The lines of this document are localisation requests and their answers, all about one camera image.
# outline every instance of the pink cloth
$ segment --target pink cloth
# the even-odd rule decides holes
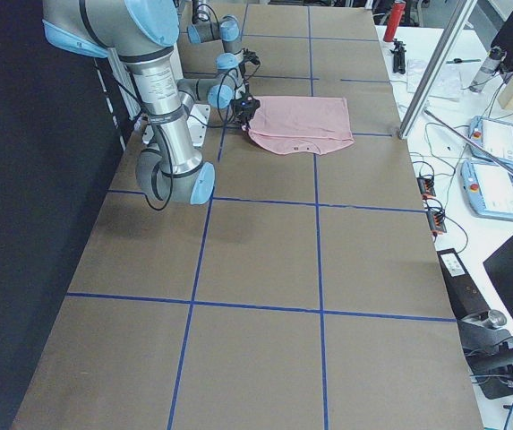
[[[354,143],[347,100],[342,98],[262,96],[248,134],[276,154],[327,154]]]

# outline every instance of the blue and white device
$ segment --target blue and white device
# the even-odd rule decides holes
[[[494,163],[465,160],[463,188],[477,216],[513,221],[513,176]]]
[[[469,139],[513,167],[513,124],[497,119],[476,116],[469,125]],[[478,149],[471,146],[471,153],[478,159],[487,159]]]

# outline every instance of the dark wall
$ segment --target dark wall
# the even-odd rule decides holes
[[[0,429],[20,405],[122,153],[93,60],[46,43],[41,4],[0,1]],[[126,131],[118,89],[107,87]]]

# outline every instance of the white table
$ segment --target white table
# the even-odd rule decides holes
[[[385,27],[378,27],[377,31],[380,40],[382,40]],[[441,29],[398,28],[396,38],[406,44],[406,62],[409,59],[429,60],[441,32]],[[389,79],[392,81],[398,112],[403,117],[413,94],[407,92],[406,74],[392,72],[392,54],[389,50],[393,48],[393,44],[386,44],[382,41],[381,48],[386,58],[386,66],[388,67]],[[473,30],[464,30],[448,58],[480,59],[481,61],[457,65],[460,69],[463,88],[470,85],[486,56],[487,52],[475,32]],[[431,97],[429,98],[429,109],[451,126],[468,125],[472,117],[481,115],[484,112],[492,100],[493,94],[501,84],[502,79],[496,77],[487,82],[483,92],[480,94],[463,90],[459,101]],[[506,116],[510,113],[512,111],[502,109],[499,103],[495,101],[492,109],[493,118]],[[504,120],[513,123],[513,115],[505,117]],[[421,115],[417,119],[413,131],[408,136],[407,141],[409,150],[412,151],[412,160],[424,160],[431,164],[435,169],[435,174],[451,174],[452,169],[447,164],[434,158],[432,154],[445,159],[452,166],[456,166],[461,159],[470,159],[471,154],[468,149],[465,150],[465,144],[462,140],[449,130],[438,126],[427,127],[430,146],[424,135],[425,126],[430,122],[433,122],[431,118]],[[422,173],[430,173],[428,167],[422,167],[422,164],[415,164],[416,174],[419,173],[420,168]],[[513,321],[509,318],[509,312],[504,304],[502,304],[483,267],[483,261],[513,235],[513,222],[476,217],[466,203],[458,169],[449,188],[450,181],[451,179],[447,176],[436,176],[435,191],[439,201],[443,204],[449,202],[447,204],[447,216],[459,223],[469,236],[468,245],[459,256],[490,307],[499,309],[507,315],[509,323],[506,329],[513,334]],[[447,234],[437,237],[435,242],[436,249],[439,251],[452,247],[460,250],[466,241],[463,232],[450,221],[447,221],[447,229]],[[510,404],[512,397],[487,400],[478,386],[475,386],[475,395],[485,427],[501,429],[508,413],[502,406]],[[513,418],[509,428],[513,428]]]

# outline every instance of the red cylinder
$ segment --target red cylinder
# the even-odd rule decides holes
[[[392,42],[393,38],[396,35],[396,30],[398,29],[399,22],[401,21],[401,15],[403,15],[403,11],[406,9],[406,2],[403,0],[396,0],[393,4],[393,8],[391,9],[391,15],[388,20],[388,28],[385,30],[385,35],[383,36],[384,42]]]

